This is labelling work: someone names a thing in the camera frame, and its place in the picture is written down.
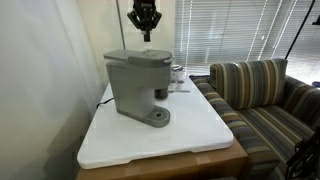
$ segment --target wall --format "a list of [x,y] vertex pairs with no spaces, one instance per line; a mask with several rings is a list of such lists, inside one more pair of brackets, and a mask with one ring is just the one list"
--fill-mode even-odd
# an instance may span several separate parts
[[74,179],[103,93],[75,0],[0,1],[0,179]]
[[[105,67],[108,61],[103,59],[103,54],[123,48],[116,0],[78,0],[78,2],[98,64],[100,77],[106,85],[109,82]],[[157,10],[162,13],[162,18],[157,28],[152,31],[149,43],[143,41],[141,32],[127,18],[127,13],[132,10],[132,6],[133,0],[119,0],[126,49],[144,50],[150,48],[173,52],[175,1],[156,1]]]

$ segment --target wooden table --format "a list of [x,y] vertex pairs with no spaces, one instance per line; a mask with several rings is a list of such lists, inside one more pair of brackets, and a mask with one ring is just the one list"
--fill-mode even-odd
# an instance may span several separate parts
[[234,139],[226,149],[178,153],[131,161],[97,169],[80,169],[77,180],[209,179],[237,177],[247,154]]

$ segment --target striped couch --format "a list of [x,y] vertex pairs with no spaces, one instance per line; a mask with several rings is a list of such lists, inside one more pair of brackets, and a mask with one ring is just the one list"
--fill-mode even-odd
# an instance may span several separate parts
[[249,156],[240,179],[284,179],[294,145],[320,124],[320,91],[286,76],[287,61],[217,63],[191,79]]

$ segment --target window blinds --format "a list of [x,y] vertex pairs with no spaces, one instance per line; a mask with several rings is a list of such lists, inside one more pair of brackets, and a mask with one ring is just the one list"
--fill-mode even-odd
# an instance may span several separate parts
[[[284,58],[310,3],[310,0],[176,0],[175,63],[185,66],[188,74],[208,74],[214,62]],[[309,37],[308,28],[319,29],[310,25],[320,13],[315,9],[319,9],[319,3],[315,4],[299,39]],[[313,35],[319,34],[319,30],[311,31]],[[288,58],[292,62],[298,54],[308,59],[305,55],[317,47],[312,46],[307,52],[306,42],[299,39]],[[319,47],[319,39],[313,41]]]

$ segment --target power cord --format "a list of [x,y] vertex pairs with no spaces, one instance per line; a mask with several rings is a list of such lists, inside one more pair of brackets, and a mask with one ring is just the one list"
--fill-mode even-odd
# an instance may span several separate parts
[[97,109],[98,109],[98,107],[99,107],[101,104],[107,104],[108,102],[110,102],[110,101],[113,100],[113,99],[114,99],[114,98],[110,98],[110,99],[106,100],[105,102],[102,102],[102,103],[97,104]]

